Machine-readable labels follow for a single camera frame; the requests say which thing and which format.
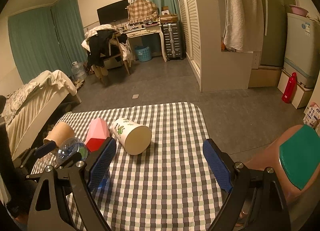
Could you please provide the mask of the clear blue plastic bottle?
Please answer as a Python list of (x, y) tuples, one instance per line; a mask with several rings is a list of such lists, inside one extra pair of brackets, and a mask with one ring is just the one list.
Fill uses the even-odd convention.
[[(81, 160), (86, 161), (91, 152), (87, 148), (87, 146), (78, 138), (72, 137), (65, 140), (57, 154), (56, 161), (57, 164), (65, 162), (67, 158), (69, 158), (72, 154), (79, 152), (81, 154)], [(102, 162), (96, 164), (97, 168), (93, 173), (94, 180), (98, 182), (97, 185), (89, 184), (91, 191), (94, 190), (105, 190), (108, 191), (110, 187), (110, 171), (108, 169), (109, 166), (102, 165)]]

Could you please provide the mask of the brown paper cup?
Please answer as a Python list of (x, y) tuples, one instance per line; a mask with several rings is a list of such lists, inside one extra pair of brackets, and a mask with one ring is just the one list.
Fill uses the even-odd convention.
[(64, 141), (73, 137), (75, 137), (75, 132), (72, 127), (65, 122), (59, 122), (48, 133), (47, 137), (43, 139), (43, 144), (47, 144), (53, 141), (59, 148), (64, 143)]

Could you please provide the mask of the pink faceted cup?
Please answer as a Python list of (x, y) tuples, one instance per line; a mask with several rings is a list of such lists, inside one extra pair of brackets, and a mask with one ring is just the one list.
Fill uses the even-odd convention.
[(93, 119), (89, 124), (85, 145), (90, 152), (97, 151), (109, 136), (107, 122), (102, 118)]

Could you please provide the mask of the white printed paper cup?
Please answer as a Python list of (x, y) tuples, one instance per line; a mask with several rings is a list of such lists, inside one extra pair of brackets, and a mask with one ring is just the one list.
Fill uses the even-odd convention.
[(112, 125), (112, 132), (130, 155), (143, 153), (151, 143), (152, 131), (126, 118), (118, 118)]

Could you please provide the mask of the bed with beige sheets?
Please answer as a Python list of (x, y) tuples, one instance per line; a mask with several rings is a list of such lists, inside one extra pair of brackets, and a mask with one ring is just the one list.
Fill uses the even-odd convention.
[(65, 98), (81, 103), (76, 86), (61, 70), (44, 71), (5, 100), (5, 126), (13, 159), (30, 148)]

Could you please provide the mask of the checkered tablecloth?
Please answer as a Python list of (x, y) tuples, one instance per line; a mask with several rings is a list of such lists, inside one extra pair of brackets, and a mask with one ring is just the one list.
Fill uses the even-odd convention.
[(110, 182), (93, 192), (112, 230), (207, 230), (222, 206), (222, 193), (203, 156), (209, 137), (202, 111), (187, 102), (68, 113), (61, 120), (79, 139), (93, 119), (112, 125), (127, 118), (152, 131), (137, 156), (123, 146), (110, 164)]

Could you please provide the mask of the printed carton box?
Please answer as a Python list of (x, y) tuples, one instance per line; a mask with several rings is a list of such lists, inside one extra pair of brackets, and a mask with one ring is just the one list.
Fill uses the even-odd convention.
[(304, 113), (305, 116), (303, 118), (303, 123), (311, 128), (316, 128), (316, 126), (319, 124), (319, 106), (315, 102), (311, 102)]

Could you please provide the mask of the white storage box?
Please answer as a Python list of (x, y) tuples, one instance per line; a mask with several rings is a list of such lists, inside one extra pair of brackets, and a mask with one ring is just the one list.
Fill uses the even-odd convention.
[[(289, 80), (290, 75), (281, 70), (280, 79), (278, 82), (278, 89), (284, 93), (287, 82)], [(303, 87), (301, 84), (297, 84), (295, 91), (293, 92), (293, 96), (291, 98), (291, 104), (296, 108), (304, 108), (308, 105), (310, 98), (312, 96), (313, 89), (307, 89)]]

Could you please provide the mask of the red thermos bottle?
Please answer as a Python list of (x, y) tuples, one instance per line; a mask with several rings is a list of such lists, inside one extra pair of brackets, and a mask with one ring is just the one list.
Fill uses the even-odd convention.
[(286, 88), (285, 88), (284, 93), (282, 95), (281, 99), (283, 102), (291, 103), (293, 95), (296, 91), (296, 87), (297, 87), (297, 74), (295, 72), (293, 72), (287, 81)]

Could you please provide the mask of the teal window curtain left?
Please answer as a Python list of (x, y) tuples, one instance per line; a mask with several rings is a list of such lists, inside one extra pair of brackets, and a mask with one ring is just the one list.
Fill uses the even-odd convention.
[(13, 58), (22, 82), (46, 70), (71, 76), (73, 62), (85, 62), (84, 28), (78, 0), (58, 0), (8, 18)]

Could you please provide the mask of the blue laundry basket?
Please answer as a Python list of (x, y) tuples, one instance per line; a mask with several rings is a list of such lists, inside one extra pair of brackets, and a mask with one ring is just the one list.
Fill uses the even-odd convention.
[(149, 46), (137, 46), (135, 52), (140, 62), (148, 62), (152, 59)]

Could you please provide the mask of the white desk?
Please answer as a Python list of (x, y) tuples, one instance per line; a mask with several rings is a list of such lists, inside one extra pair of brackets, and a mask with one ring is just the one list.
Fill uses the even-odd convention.
[(160, 41), (161, 41), (161, 48), (162, 48), (162, 57), (165, 62), (168, 61), (166, 51), (165, 51), (165, 41), (164, 41), (164, 35), (162, 32), (162, 26), (161, 24), (159, 25), (153, 25), (153, 26), (148, 26), (146, 28), (140, 28), (140, 29), (134, 29), (130, 31), (125, 31), (127, 34), (128, 38), (136, 38), (136, 37), (142, 37), (142, 36), (147, 36), (147, 35), (152, 35), (152, 34), (159, 34)]

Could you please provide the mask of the black flat monitor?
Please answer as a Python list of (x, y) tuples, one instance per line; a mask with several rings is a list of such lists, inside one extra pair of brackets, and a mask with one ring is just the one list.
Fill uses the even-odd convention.
[(128, 0), (121, 0), (97, 9), (100, 25), (128, 19)]

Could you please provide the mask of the pink basin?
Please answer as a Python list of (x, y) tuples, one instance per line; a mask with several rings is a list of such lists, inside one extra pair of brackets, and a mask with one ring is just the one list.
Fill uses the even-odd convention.
[(296, 5), (289, 5), (289, 7), (291, 8), (292, 13), (295, 15), (299, 15), (299, 16), (303, 16), (303, 17), (306, 17), (308, 15), (308, 10), (306, 10), (302, 7), (299, 7)]

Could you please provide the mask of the cardboard box on suitcase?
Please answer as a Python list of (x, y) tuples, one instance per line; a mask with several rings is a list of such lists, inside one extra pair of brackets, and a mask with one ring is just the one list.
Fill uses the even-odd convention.
[(177, 23), (178, 15), (171, 14), (168, 6), (161, 7), (160, 22), (161, 24)]

